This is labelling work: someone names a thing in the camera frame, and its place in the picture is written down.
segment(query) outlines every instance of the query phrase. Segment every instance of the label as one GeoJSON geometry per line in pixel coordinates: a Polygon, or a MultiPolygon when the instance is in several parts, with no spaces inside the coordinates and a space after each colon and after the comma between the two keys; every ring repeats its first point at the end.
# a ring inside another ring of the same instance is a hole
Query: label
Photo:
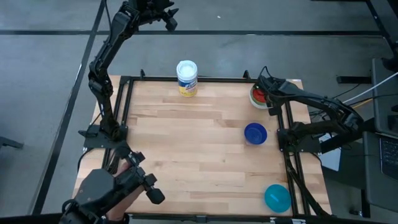
{"type": "Polygon", "coordinates": [[[183,82],[178,80],[178,85],[180,89],[181,95],[185,97],[195,96],[197,93],[197,80],[193,80],[192,82],[183,82]]]}

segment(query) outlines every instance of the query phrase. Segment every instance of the white lid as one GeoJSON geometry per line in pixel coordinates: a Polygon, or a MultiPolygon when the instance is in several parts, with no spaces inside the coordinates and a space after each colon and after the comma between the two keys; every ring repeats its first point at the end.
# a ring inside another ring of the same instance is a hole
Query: white lid
{"type": "Polygon", "coordinates": [[[177,65],[177,75],[181,80],[193,80],[198,75],[198,67],[190,60],[181,61],[177,65]]]}

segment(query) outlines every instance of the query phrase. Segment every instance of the wooden tabletop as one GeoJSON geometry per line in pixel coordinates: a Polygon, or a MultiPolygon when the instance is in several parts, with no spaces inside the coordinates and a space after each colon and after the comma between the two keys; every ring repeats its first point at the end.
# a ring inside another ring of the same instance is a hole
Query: wooden tabletop
{"type": "MultiPolygon", "coordinates": [[[[117,93],[120,76],[111,79],[117,93]]],[[[300,80],[291,81],[302,88],[300,80]]],[[[127,212],[274,214],[264,203],[264,192],[272,184],[287,187],[283,155],[275,133],[278,121],[268,111],[251,105],[251,87],[250,83],[199,83],[197,95],[185,98],[174,82],[134,82],[127,142],[133,151],[145,155],[141,166],[157,177],[155,186],[166,199],[154,205],[142,194],[127,212]],[[267,141],[260,146],[245,141],[243,130],[251,122],[261,123],[267,129],[267,141]]],[[[291,105],[294,121],[310,122],[305,105],[291,105]]],[[[98,113],[96,107],[93,117],[98,113]]],[[[74,194],[92,169],[101,168],[103,154],[104,149],[94,149],[84,157],[74,194]]],[[[307,188],[330,213],[318,159],[307,153],[301,153],[301,159],[307,188]]],[[[303,212],[299,189],[295,188],[299,211],[303,212]]],[[[279,215],[289,216],[292,211],[279,215]]]]}

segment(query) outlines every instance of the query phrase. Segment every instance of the person's hand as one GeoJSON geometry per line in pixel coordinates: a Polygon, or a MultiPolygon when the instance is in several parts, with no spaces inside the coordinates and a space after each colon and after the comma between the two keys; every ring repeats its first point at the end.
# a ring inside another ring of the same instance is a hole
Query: person's hand
{"type": "MultiPolygon", "coordinates": [[[[114,176],[119,175],[125,170],[128,170],[130,168],[130,165],[125,162],[121,168],[117,171],[114,176]]],[[[106,218],[109,221],[121,221],[124,218],[124,212],[130,207],[130,205],[138,198],[138,196],[144,191],[144,187],[140,186],[137,188],[135,191],[133,191],[130,195],[125,197],[123,200],[121,200],[117,205],[115,205],[111,210],[109,210],[106,213],[106,218]]]]}

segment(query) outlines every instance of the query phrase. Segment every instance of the blue bowl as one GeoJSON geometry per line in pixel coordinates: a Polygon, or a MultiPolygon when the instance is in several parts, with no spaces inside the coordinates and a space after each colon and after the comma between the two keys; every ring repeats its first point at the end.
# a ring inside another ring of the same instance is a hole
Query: blue bowl
{"type": "Polygon", "coordinates": [[[244,137],[251,144],[262,144],[267,140],[267,130],[259,123],[251,123],[244,129],[244,137]]]}
{"type": "Polygon", "coordinates": [[[289,191],[279,184],[267,188],[264,200],[267,206],[276,213],[286,212],[292,203],[289,191]]]}

